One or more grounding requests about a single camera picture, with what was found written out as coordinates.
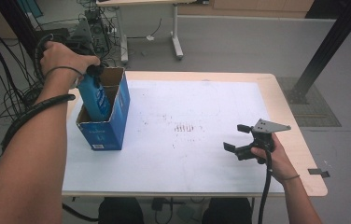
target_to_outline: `cardboard box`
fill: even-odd
[[[121,150],[129,112],[130,94],[123,68],[106,68],[100,76],[111,104],[108,121],[91,121],[84,106],[77,117],[77,126],[93,150]]]

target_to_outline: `forearm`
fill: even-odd
[[[52,75],[69,72],[59,70]],[[45,85],[36,102],[67,94],[62,78],[47,80],[52,83]],[[0,161],[0,223],[61,222],[66,109],[67,103],[63,103],[44,110],[10,141]]]
[[[288,219],[290,224],[321,223],[315,208],[310,202],[300,178],[283,182],[286,193]]]

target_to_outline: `floor mat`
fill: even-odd
[[[296,77],[277,77],[283,91],[291,90],[298,81]],[[289,104],[300,127],[342,127],[315,85],[306,94],[307,105]]]

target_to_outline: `black metal post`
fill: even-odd
[[[306,93],[312,87],[318,76],[324,70],[336,50],[342,45],[351,32],[351,1],[339,15],[330,28],[324,41],[309,62],[300,79],[292,90],[286,92],[288,102],[291,104],[306,104]]]
[[[18,0],[0,0],[0,12],[33,60],[38,41],[35,29],[19,6]]]

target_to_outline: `cabinet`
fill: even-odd
[[[178,14],[304,18],[315,0],[210,0],[180,6]]]

